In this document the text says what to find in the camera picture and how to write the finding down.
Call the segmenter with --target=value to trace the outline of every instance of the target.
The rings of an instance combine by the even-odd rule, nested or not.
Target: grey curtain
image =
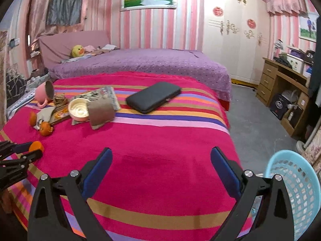
[[[81,21],[82,0],[49,0],[46,25],[71,26]]]

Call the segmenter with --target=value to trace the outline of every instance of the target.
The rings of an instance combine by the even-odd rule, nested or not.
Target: pink headboard cover
[[[93,45],[103,47],[110,43],[106,31],[81,31],[58,33],[50,36],[42,36],[39,38],[39,46],[41,56],[45,67],[52,69],[55,65],[61,63],[62,60],[70,58],[71,49],[75,45],[83,47]]]

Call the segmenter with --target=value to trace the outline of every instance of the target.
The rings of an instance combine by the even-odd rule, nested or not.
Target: yellow duck plush toy
[[[81,57],[85,54],[85,49],[81,45],[76,45],[71,50],[71,56],[73,58]]]

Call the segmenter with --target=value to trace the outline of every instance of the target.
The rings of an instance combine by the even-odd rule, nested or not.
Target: red circular decoration
[[[251,29],[255,29],[256,28],[256,23],[255,23],[254,20],[248,19],[247,23],[248,23],[248,27],[250,27]]]
[[[215,16],[223,16],[224,11],[221,7],[215,7],[213,13]]]

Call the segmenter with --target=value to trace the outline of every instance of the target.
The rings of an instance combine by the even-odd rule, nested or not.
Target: striped cloth
[[[125,104],[128,95],[160,81],[180,86],[182,94],[148,115]],[[213,91],[190,78],[142,73],[83,76],[58,80],[54,87],[71,98],[106,85],[114,88],[122,109],[98,130],[88,123],[71,126],[69,119],[42,137],[28,125],[31,102],[0,132],[1,140],[40,140],[45,148],[28,178],[10,188],[19,220],[28,226],[32,196],[43,173],[60,177],[80,170],[110,147],[113,163],[87,202],[115,241],[209,240],[235,203],[211,165],[211,149],[219,146],[239,162]],[[65,197],[62,203],[74,232],[83,236]]]

